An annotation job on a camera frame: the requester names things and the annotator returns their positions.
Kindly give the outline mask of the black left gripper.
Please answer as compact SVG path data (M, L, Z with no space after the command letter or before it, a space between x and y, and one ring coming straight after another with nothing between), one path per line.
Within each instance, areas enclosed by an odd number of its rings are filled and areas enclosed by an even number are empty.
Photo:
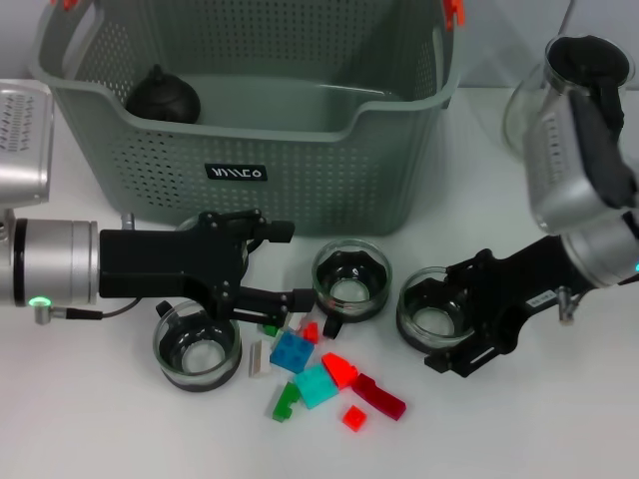
M187 224L173 231L101 231L99 295L184 297L218 319L255 324L284 324L289 313L313 309L312 288L277 292L241 286L245 244L288 243L293 222L270 222L253 209L203 212Z

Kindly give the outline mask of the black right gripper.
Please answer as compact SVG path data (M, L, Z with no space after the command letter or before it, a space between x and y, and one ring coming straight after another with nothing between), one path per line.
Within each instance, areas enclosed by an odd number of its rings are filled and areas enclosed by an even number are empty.
M468 377L499 352L513 351L528 318L556 303L552 299L534 306L531 299L562 286L573 293L579 291L579 271L559 237L545 237L504 259L480 251L449 266L446 274L447 283L469 299L473 324L488 343L467 338L429 354L424 364L461 377Z

